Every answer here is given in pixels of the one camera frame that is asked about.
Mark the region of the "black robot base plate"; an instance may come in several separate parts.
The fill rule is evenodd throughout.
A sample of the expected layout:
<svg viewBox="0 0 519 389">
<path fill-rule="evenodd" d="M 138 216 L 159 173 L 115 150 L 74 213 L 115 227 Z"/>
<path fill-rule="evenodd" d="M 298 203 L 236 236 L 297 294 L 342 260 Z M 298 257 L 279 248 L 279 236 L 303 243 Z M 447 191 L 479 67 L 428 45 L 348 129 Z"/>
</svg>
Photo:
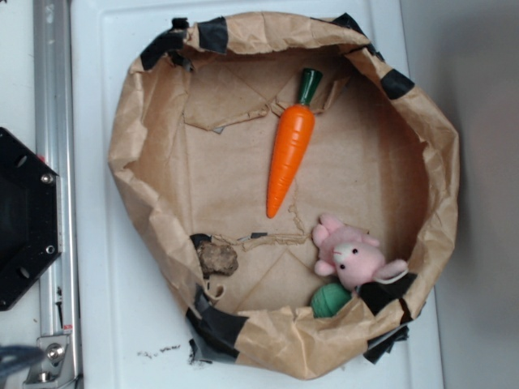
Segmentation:
<svg viewBox="0 0 519 389">
<path fill-rule="evenodd" d="M 60 255 L 58 175 L 1 129 L 1 310 L 10 310 Z"/>
</svg>

